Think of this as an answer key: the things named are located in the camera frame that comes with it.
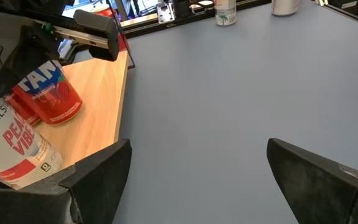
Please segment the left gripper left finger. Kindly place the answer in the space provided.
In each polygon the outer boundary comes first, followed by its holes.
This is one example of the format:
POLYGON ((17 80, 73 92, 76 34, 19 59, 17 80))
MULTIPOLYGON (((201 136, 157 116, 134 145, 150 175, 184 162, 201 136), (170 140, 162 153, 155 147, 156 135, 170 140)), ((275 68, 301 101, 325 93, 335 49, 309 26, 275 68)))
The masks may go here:
POLYGON ((20 190, 0 182, 0 224, 112 224, 131 157, 122 139, 20 190))

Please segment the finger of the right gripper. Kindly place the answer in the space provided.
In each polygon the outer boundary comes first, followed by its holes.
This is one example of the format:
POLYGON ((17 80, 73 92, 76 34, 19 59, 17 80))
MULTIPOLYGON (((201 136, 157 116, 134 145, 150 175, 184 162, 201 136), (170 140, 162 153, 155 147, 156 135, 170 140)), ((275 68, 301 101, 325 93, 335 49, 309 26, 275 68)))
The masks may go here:
POLYGON ((58 59, 57 48, 52 26, 0 12, 0 98, 43 63, 58 59))

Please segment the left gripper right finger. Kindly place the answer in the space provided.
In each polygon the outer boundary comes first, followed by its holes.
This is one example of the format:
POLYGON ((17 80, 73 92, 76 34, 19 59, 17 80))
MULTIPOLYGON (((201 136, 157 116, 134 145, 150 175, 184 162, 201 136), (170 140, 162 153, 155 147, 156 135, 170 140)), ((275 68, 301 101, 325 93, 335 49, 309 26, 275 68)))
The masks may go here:
POLYGON ((277 138, 267 159, 298 224, 358 224, 358 170, 277 138))

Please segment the black can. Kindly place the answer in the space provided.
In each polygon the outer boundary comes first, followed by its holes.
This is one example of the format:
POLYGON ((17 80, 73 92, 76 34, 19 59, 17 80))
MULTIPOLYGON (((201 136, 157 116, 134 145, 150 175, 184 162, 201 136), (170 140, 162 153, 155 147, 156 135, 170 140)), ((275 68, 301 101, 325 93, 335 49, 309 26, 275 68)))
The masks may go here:
POLYGON ((0 99, 0 182, 19 190, 62 168, 61 154, 0 99))

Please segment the white Celsius can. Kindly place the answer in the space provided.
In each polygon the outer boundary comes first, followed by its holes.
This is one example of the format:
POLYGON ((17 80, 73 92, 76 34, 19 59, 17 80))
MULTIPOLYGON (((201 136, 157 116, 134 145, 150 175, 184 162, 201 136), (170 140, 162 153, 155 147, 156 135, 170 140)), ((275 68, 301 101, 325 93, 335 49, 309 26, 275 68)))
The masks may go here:
POLYGON ((230 26, 236 22, 236 0, 214 0, 218 26, 230 26))

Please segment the blue-grey table mat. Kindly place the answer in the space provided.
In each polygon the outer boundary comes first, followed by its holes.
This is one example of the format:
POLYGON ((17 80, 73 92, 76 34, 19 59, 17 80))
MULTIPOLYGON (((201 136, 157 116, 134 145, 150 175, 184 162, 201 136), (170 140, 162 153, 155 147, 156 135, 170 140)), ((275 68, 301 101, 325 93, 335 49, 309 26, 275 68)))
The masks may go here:
POLYGON ((267 161, 279 138, 358 170, 358 22, 304 0, 219 27, 129 40, 120 137, 132 146, 114 224, 296 224, 267 161))

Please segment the silver Diet Coke can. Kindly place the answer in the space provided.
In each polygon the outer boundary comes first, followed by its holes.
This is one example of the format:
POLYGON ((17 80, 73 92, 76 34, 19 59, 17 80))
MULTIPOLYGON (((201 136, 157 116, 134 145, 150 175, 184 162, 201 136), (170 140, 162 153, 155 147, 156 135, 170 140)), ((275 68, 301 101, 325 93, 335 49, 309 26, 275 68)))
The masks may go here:
POLYGON ((289 16, 298 10, 300 0, 272 0, 272 14, 274 16, 289 16))

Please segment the black table frame rail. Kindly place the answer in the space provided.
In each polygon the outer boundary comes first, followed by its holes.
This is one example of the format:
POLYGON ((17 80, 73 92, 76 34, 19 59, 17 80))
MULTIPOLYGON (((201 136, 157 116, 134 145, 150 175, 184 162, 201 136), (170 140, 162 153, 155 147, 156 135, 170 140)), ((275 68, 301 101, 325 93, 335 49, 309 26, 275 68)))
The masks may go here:
MULTIPOLYGON (((249 9, 252 7, 263 6, 270 4, 272 0, 237 0, 236 9, 237 12, 249 9)), ((173 22, 168 22, 165 24, 159 24, 156 14, 151 15, 150 19, 145 21, 136 22, 134 19, 131 22, 133 24, 123 25, 125 36, 130 39, 133 37, 138 37, 145 34, 150 34, 160 30, 169 29, 172 27, 182 26, 196 21, 201 21, 204 19, 209 19, 214 17, 214 10, 211 7, 201 6, 195 9, 195 13, 190 17, 175 19, 173 22)))

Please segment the wooden shelf with black frame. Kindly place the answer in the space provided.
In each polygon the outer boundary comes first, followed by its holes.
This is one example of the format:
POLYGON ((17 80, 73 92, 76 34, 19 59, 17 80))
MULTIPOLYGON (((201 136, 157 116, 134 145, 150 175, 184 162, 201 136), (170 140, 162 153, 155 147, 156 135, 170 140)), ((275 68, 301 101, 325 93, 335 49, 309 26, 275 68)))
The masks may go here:
POLYGON ((62 169, 118 140, 127 71, 132 65, 125 46, 114 62, 92 58, 63 67, 83 105, 74 118, 64 123, 37 126, 62 155, 62 169))

